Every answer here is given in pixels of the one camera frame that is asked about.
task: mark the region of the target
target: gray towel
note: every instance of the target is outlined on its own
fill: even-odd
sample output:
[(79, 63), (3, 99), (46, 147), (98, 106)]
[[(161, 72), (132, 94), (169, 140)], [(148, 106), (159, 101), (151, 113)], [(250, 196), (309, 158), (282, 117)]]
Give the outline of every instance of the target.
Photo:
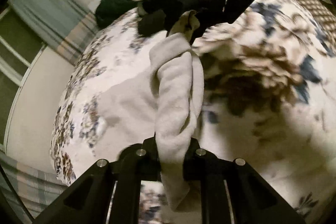
[(118, 153), (156, 133), (161, 179), (173, 210), (190, 190), (182, 166), (203, 101), (203, 68), (188, 42), (199, 27), (194, 14), (183, 14), (170, 36), (150, 50), (146, 71), (111, 87), (98, 102), (108, 125), (105, 135), (115, 138), (114, 147), (99, 149)]

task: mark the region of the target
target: floral bedspread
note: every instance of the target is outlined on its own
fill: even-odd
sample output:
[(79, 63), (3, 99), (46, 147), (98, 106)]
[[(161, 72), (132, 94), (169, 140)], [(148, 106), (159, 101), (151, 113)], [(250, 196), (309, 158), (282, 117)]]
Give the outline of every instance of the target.
[[(99, 159), (106, 124), (97, 98), (144, 71), (149, 50), (165, 37), (140, 37), (138, 20), (133, 9), (100, 32), (62, 95), (50, 156), (68, 185)], [(255, 0), (234, 24), (211, 27), (193, 46), (205, 76), (201, 146), (226, 160), (245, 158), (315, 223), (336, 192), (334, 41), (295, 0)], [(173, 213), (164, 197), (160, 184), (143, 182), (139, 223), (200, 223), (200, 212)]]

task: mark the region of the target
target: bed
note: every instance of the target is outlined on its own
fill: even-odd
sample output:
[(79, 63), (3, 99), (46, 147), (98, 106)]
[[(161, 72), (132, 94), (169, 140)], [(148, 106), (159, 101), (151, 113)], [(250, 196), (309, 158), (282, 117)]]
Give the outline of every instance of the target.
[[(98, 159), (116, 160), (124, 148), (104, 134), (97, 102), (111, 86), (144, 71), (149, 50), (166, 36), (161, 31), (141, 37), (139, 20), (135, 8), (98, 33), (63, 92), (50, 156), (58, 179), (67, 185)], [(205, 74), (201, 146), (222, 159), (244, 158), (307, 223), (318, 222), (336, 192), (335, 30), (335, 16), (318, 0), (255, 0), (234, 24), (213, 26), (193, 44)], [(286, 63), (289, 55), (269, 56), (262, 54), (264, 47), (256, 47), (275, 47), (279, 41), (281, 49), (300, 60), (295, 68), (271, 68), (269, 64)], [(231, 68), (228, 73), (218, 47), (231, 42), (248, 51), (240, 74), (229, 77), (232, 89), (223, 92), (216, 76), (230, 74)], [(265, 85), (288, 85), (287, 93), (251, 100), (254, 82), (240, 89), (237, 80), (256, 70), (270, 79)], [(135, 136), (131, 142), (142, 141)], [(113, 149), (102, 149), (102, 144)], [(139, 223), (200, 223), (200, 212), (170, 211), (160, 183), (142, 184)]]

